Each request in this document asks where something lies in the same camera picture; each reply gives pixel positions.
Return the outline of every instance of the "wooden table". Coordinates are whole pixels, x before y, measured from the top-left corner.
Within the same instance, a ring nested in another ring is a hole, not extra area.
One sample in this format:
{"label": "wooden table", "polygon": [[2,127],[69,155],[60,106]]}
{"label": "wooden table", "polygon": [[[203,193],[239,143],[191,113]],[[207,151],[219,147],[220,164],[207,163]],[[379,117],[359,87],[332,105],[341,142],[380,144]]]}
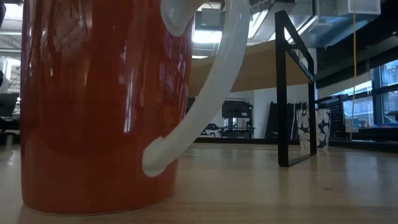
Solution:
{"label": "wooden table", "polygon": [[[190,75],[189,97],[198,96],[205,84],[214,61],[215,56],[193,61]],[[288,53],[286,53],[286,75],[288,86],[308,84],[310,82]],[[276,88],[274,40],[246,48],[242,67],[231,93],[266,88]]]}
{"label": "wooden table", "polygon": [[275,146],[194,144],[181,157],[176,193],[167,200],[59,217],[22,206],[15,146],[0,149],[0,223],[398,223],[397,173],[398,154],[330,148],[280,168]]}

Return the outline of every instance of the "ceiling duct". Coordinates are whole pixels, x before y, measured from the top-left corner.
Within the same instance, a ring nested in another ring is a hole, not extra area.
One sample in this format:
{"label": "ceiling duct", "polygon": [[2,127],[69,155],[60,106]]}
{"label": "ceiling duct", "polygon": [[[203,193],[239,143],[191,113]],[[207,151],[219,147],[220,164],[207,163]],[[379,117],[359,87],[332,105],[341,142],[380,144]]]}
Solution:
{"label": "ceiling duct", "polygon": [[[253,18],[256,14],[268,11],[273,1],[275,0],[249,0],[251,20],[256,19]],[[224,15],[224,7],[221,1],[209,1],[195,13],[195,29],[221,31],[223,30]]]}
{"label": "ceiling duct", "polygon": [[337,0],[337,16],[347,16],[354,13],[354,3],[356,3],[356,13],[359,16],[380,15],[380,0]]}
{"label": "ceiling duct", "polygon": [[[307,47],[328,47],[354,32],[355,0],[318,0],[318,21],[302,34]],[[356,0],[356,30],[381,14],[380,0]]]}

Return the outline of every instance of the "patterned bag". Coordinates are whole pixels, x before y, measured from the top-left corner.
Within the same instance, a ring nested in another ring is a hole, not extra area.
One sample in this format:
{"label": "patterned bag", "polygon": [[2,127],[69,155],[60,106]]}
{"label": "patterned bag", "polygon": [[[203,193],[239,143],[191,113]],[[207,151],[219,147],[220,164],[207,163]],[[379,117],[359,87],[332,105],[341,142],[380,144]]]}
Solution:
{"label": "patterned bag", "polygon": [[[330,136],[330,117],[329,109],[316,110],[317,119],[317,147],[327,149]],[[309,110],[297,110],[298,138],[302,148],[310,148],[310,114]]]}

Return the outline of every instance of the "table surface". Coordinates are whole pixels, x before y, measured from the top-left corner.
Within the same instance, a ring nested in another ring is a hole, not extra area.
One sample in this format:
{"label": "table surface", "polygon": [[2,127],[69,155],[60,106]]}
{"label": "table surface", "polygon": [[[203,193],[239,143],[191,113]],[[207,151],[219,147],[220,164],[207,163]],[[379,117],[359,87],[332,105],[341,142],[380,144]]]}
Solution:
{"label": "table surface", "polygon": [[2,224],[398,223],[398,154],[329,148],[280,168],[275,146],[194,144],[180,159],[175,195],[89,217],[45,215],[23,206],[20,166],[19,146],[0,149]]}

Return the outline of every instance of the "black metal stand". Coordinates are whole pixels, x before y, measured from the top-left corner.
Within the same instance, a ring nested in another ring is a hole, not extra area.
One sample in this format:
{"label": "black metal stand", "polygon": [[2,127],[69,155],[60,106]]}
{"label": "black metal stand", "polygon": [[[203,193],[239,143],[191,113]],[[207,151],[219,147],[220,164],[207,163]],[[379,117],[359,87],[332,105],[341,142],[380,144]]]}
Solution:
{"label": "black metal stand", "polygon": [[[308,69],[301,63],[294,49],[285,39],[287,30],[295,42],[295,46],[301,51],[308,62]],[[275,13],[275,51],[276,51],[276,75],[277,75],[277,106],[278,106],[278,161],[282,167],[290,167],[317,154],[317,134],[315,122],[315,85],[314,62],[304,42],[297,33],[285,11]],[[310,154],[289,160],[289,135],[287,134],[287,82],[286,82],[286,53],[303,70],[310,80],[308,84],[309,111],[310,111]]]}

